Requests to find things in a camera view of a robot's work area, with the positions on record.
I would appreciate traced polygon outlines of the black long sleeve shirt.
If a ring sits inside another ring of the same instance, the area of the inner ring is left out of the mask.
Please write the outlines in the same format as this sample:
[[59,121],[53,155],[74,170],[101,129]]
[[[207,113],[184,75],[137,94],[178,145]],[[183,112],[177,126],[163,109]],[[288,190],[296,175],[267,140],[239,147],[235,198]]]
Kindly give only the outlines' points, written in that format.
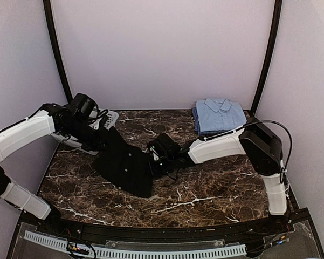
[[153,174],[149,160],[149,154],[127,144],[116,128],[111,127],[107,146],[93,161],[92,167],[116,187],[137,197],[150,198]]

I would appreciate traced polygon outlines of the light blue shirt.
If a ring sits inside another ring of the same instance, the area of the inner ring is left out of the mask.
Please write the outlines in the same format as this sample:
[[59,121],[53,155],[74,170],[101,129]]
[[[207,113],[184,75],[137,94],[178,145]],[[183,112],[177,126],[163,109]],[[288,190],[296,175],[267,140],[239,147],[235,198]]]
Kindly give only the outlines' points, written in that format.
[[241,105],[225,98],[199,100],[195,108],[201,132],[229,131],[247,122]]

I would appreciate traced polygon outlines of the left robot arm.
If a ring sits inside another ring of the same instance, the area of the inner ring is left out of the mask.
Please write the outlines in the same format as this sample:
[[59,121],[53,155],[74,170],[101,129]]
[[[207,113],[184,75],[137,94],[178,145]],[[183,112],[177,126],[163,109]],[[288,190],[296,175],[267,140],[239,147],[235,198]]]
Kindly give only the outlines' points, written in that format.
[[[115,125],[118,114],[101,110],[97,104],[43,104],[34,114],[0,130],[0,164],[24,146],[45,136],[96,155],[105,147],[108,130]],[[8,177],[0,166],[0,199],[44,221],[53,235],[65,231],[60,212],[44,199],[23,188]]]

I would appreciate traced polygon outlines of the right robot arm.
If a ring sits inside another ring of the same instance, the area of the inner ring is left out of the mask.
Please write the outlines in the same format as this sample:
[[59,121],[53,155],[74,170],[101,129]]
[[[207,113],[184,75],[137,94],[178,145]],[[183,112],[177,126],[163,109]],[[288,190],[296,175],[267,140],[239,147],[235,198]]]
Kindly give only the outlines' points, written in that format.
[[265,221],[264,229],[269,234],[276,234],[285,225],[283,215],[288,209],[286,172],[290,157],[284,157],[282,140],[267,124],[286,129],[277,121],[252,118],[243,126],[197,138],[183,146],[163,133],[147,145],[154,171],[167,175],[210,160],[246,155],[265,184],[268,209],[272,216]]

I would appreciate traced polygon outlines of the grey plastic basket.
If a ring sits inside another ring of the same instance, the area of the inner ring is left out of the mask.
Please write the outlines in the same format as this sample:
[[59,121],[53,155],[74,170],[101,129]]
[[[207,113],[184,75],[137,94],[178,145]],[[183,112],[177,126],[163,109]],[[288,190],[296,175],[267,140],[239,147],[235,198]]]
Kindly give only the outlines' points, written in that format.
[[84,124],[84,125],[89,125],[93,129],[97,130],[100,127],[106,128],[108,131],[111,127],[115,126],[115,122],[117,118],[119,117],[118,113],[114,111],[108,110],[108,113],[106,116],[104,116],[101,119],[98,119],[94,123],[88,124],[85,121],[82,121],[80,119],[72,119],[71,121],[66,123],[65,127],[60,128],[58,131],[54,132],[51,134],[54,139],[56,139],[59,143],[64,144],[66,146],[75,148],[79,151],[91,154],[91,155],[96,155],[98,154],[99,151],[86,151],[81,148],[81,143],[73,136],[70,135],[70,129],[74,128],[78,124]]

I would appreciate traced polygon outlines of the black front rail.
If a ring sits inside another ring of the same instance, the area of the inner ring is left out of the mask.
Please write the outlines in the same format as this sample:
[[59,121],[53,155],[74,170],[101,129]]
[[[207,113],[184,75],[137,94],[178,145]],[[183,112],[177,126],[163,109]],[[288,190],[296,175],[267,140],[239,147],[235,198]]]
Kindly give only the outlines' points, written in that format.
[[105,243],[109,240],[167,243],[215,239],[250,242],[288,231],[286,222],[272,217],[242,223],[186,228],[115,227],[62,219],[57,220],[56,226],[52,226],[34,217],[31,217],[30,221],[37,226],[37,229],[47,233],[68,234],[74,240],[81,239],[92,243]]

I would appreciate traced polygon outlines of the left black frame post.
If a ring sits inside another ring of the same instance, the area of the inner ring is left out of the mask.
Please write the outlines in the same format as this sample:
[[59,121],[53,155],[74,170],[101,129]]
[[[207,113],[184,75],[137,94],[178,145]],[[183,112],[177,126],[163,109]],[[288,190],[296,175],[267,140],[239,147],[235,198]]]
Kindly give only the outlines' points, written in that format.
[[61,81],[61,85],[63,88],[63,93],[66,97],[67,102],[70,103],[73,100],[73,95],[72,95],[70,84],[68,82],[68,78],[66,75],[63,58],[61,56],[56,26],[55,26],[55,22],[54,22],[53,10],[52,10],[52,1],[51,0],[43,0],[43,7],[44,7],[44,14],[45,14],[45,20],[46,20],[46,24],[47,24],[47,29],[48,29],[48,33],[49,33],[49,39],[50,39],[52,52],[53,52],[53,56],[54,56],[54,61],[55,61],[57,71],[59,74],[59,78]]

